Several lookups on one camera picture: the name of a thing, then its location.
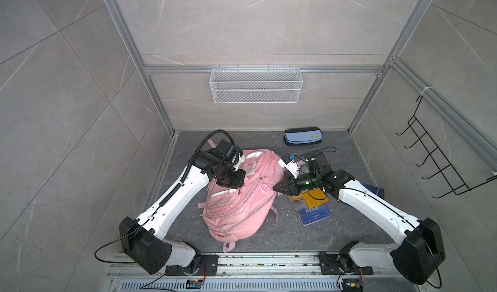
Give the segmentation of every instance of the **black wire rack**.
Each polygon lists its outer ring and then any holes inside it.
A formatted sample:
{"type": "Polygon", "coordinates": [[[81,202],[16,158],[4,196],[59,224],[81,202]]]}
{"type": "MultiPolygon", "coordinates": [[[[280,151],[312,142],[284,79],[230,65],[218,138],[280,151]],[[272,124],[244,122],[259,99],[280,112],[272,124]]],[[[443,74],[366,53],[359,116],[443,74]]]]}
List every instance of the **black wire rack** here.
{"type": "Polygon", "coordinates": [[[474,187],[471,187],[471,188],[468,186],[468,184],[466,184],[466,182],[465,182],[465,181],[464,181],[464,179],[461,177],[461,175],[459,174],[459,172],[457,172],[456,168],[452,165],[452,163],[451,163],[451,162],[450,162],[450,160],[447,158],[447,156],[445,156],[445,154],[444,154],[444,152],[442,151],[442,149],[438,146],[438,144],[435,142],[435,140],[431,137],[431,135],[428,133],[428,131],[424,128],[424,126],[421,124],[421,122],[420,122],[420,121],[418,120],[418,118],[416,117],[416,112],[418,111],[419,104],[421,103],[421,100],[422,100],[422,99],[423,99],[423,97],[422,97],[422,96],[419,96],[419,97],[416,99],[416,102],[418,103],[418,105],[417,105],[417,107],[416,107],[416,110],[414,111],[413,116],[409,119],[409,121],[407,121],[408,126],[407,126],[406,130],[404,130],[401,134],[397,134],[397,133],[396,133],[396,135],[398,135],[398,136],[402,136],[403,134],[405,134],[405,133],[406,133],[406,131],[407,131],[407,130],[411,129],[411,130],[413,131],[413,133],[416,135],[416,137],[417,137],[418,139],[416,139],[416,141],[415,141],[412,145],[410,145],[410,146],[404,146],[404,147],[405,147],[405,148],[411,148],[411,147],[413,147],[416,143],[420,142],[420,143],[423,145],[423,147],[425,148],[426,152],[428,153],[428,155],[426,156],[426,158],[425,158],[425,160],[423,161],[423,163],[422,163],[421,165],[416,164],[416,166],[421,167],[422,165],[424,165],[424,164],[426,163],[426,161],[427,161],[427,159],[428,159],[428,158],[431,158],[431,159],[432,159],[432,161],[433,161],[433,163],[435,164],[435,166],[436,166],[436,167],[437,167],[437,169],[438,169],[438,171],[437,171],[437,172],[435,172],[434,174],[432,174],[430,177],[427,177],[427,178],[422,177],[422,178],[423,178],[424,180],[428,180],[428,179],[431,179],[431,178],[435,177],[436,175],[438,175],[438,174],[440,173],[440,174],[443,176],[443,178],[445,179],[445,181],[447,182],[447,184],[449,185],[449,187],[450,187],[450,191],[448,191],[447,193],[445,193],[445,194],[443,194],[443,195],[441,195],[441,196],[433,196],[433,195],[432,195],[432,197],[433,197],[433,198],[442,198],[442,197],[444,197],[445,195],[448,195],[448,194],[450,194],[450,193],[454,193],[455,195],[461,195],[461,194],[464,194],[464,193],[466,193],[466,192],[471,191],[472,189],[476,189],[477,187],[480,187],[480,186],[482,186],[483,184],[487,184],[487,183],[489,183],[489,182],[491,182],[491,181],[493,181],[493,180],[497,179],[497,175],[494,175],[494,176],[492,176],[492,177],[490,177],[490,178],[486,179],[483,183],[480,183],[480,184],[478,184],[478,185],[476,185],[476,186],[474,186],[474,187]],[[421,134],[421,135],[419,135],[419,134],[418,134],[418,133],[414,130],[414,128],[413,128],[413,124],[414,124],[414,123],[416,123],[416,122],[417,122],[417,123],[419,124],[419,126],[422,128],[422,132],[423,132],[423,134],[421,134]],[[429,150],[428,150],[428,147],[426,146],[426,144],[425,144],[425,143],[423,142],[423,140],[421,139],[421,138],[423,138],[424,136],[427,136],[427,138],[430,138],[430,139],[432,140],[432,142],[435,144],[435,149],[433,149],[433,150],[431,150],[431,151],[429,151],[429,150]],[[432,156],[432,155],[433,155],[436,151],[439,151],[439,152],[443,155],[444,159],[445,159],[445,160],[447,161],[447,163],[448,163],[448,165],[446,165],[444,168],[440,168],[440,166],[438,165],[438,163],[435,161],[435,158],[432,156]],[[447,177],[446,177],[446,176],[445,176],[445,174],[443,173],[443,171],[444,171],[444,170],[446,170],[446,169],[449,169],[449,170],[450,170],[450,168],[451,168],[451,169],[452,169],[452,170],[453,170],[453,171],[457,174],[457,177],[459,177],[459,179],[461,179],[461,182],[462,182],[462,185],[460,185],[460,186],[458,186],[458,187],[456,187],[456,188],[454,188],[454,187],[452,186],[452,184],[450,183],[450,181],[447,179],[447,177]],[[457,189],[461,189],[461,188],[463,188],[463,187],[465,187],[465,188],[466,188],[464,191],[462,191],[462,192],[457,192],[457,191],[456,191],[457,189]]]}

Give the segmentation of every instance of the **white wire basket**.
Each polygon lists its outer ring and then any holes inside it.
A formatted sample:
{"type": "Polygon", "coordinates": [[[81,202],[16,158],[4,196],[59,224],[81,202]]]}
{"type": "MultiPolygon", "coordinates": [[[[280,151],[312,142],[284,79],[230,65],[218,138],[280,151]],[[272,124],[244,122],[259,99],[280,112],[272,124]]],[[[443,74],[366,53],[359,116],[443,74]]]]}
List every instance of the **white wire basket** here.
{"type": "Polygon", "coordinates": [[[216,68],[209,84],[215,103],[297,102],[302,75],[297,68],[216,68]]]}

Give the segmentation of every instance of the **metal vent grille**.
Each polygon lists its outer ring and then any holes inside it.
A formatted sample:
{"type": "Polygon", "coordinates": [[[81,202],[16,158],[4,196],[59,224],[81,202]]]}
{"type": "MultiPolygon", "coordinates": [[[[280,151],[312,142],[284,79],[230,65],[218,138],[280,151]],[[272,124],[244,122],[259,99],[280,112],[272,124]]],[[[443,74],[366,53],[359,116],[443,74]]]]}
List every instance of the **metal vent grille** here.
{"type": "Polygon", "coordinates": [[[215,103],[297,102],[302,75],[294,68],[218,68],[209,83],[215,103]]]}
{"type": "MultiPolygon", "coordinates": [[[[150,280],[123,280],[118,292],[143,292],[140,287],[150,280]]],[[[161,279],[151,284],[147,289],[171,289],[177,292],[191,292],[186,289],[186,279],[161,279]]],[[[274,278],[274,279],[224,279],[208,278],[200,292],[244,291],[338,291],[337,280],[334,278],[274,278]]]]}

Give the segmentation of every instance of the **gray floor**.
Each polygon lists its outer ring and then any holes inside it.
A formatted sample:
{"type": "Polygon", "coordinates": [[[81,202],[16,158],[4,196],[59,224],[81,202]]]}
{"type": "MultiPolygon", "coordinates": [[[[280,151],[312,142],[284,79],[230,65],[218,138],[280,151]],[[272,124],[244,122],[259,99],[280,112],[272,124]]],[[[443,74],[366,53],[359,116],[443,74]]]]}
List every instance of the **gray floor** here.
{"type": "MultiPolygon", "coordinates": [[[[181,132],[167,170],[163,190],[167,189],[179,176],[192,152],[208,132],[181,132]]],[[[333,169],[341,168],[370,183],[359,154],[347,132],[323,132],[321,144],[314,146],[286,146],[282,132],[230,132],[241,149],[267,148],[283,156],[287,153],[303,154],[312,149],[335,146],[335,153],[325,153],[333,169]]],[[[213,140],[218,141],[222,134],[213,140]]],[[[167,239],[186,240],[204,252],[220,251],[222,245],[207,229],[200,214],[198,203],[204,202],[207,190],[201,190],[181,212],[171,226],[167,239]]],[[[274,205],[279,210],[280,220],[276,221],[272,212],[259,231],[253,236],[237,241],[234,251],[335,251],[351,240],[366,243],[390,243],[392,239],[375,223],[349,205],[330,200],[327,203],[332,216],[302,226],[288,196],[279,196],[274,205]]]]}

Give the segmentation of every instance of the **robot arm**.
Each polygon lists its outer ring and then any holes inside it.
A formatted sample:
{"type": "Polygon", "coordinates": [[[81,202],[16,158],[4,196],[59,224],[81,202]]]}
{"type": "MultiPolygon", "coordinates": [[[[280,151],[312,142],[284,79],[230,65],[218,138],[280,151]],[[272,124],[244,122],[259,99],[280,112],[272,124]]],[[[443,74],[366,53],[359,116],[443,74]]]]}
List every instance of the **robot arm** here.
{"type": "MultiPolygon", "coordinates": [[[[123,251],[149,274],[158,272],[164,265],[179,265],[184,273],[195,273],[201,252],[187,242],[164,239],[172,222],[210,179],[217,179],[218,185],[227,188],[244,185],[245,171],[238,167],[245,157],[231,137],[231,143],[222,140],[215,149],[201,151],[208,137],[157,202],[136,219],[127,217],[119,225],[123,251]]],[[[273,189],[290,196],[316,188],[327,191],[366,215],[394,239],[394,243],[387,245],[349,243],[339,252],[344,272],[365,266],[397,269],[410,281],[422,284],[445,259],[440,229],[435,222],[428,218],[418,220],[371,193],[347,172],[333,171],[322,152],[312,154],[306,161],[309,172],[298,174],[299,167],[293,157],[283,157],[279,163],[290,175],[273,189]]]]}
{"type": "MultiPolygon", "coordinates": [[[[293,158],[285,156],[281,164],[295,167],[293,158]]],[[[424,221],[392,206],[373,194],[352,175],[333,171],[322,152],[305,158],[308,173],[291,175],[273,189],[286,195],[299,195],[306,190],[321,189],[375,222],[394,240],[392,244],[365,244],[352,241],[339,252],[344,272],[359,267],[376,266],[399,271],[408,280],[423,284],[445,259],[440,228],[429,218],[424,221]]]]}
{"type": "Polygon", "coordinates": [[[164,265],[179,265],[185,273],[194,273],[200,263],[200,251],[186,242],[163,239],[179,213],[210,178],[217,179],[217,184],[223,187],[242,187],[245,171],[238,167],[244,159],[238,147],[225,140],[215,149],[198,151],[192,158],[193,164],[183,169],[157,202],[135,220],[127,217],[121,222],[123,251],[149,274],[155,274],[164,265]]]}

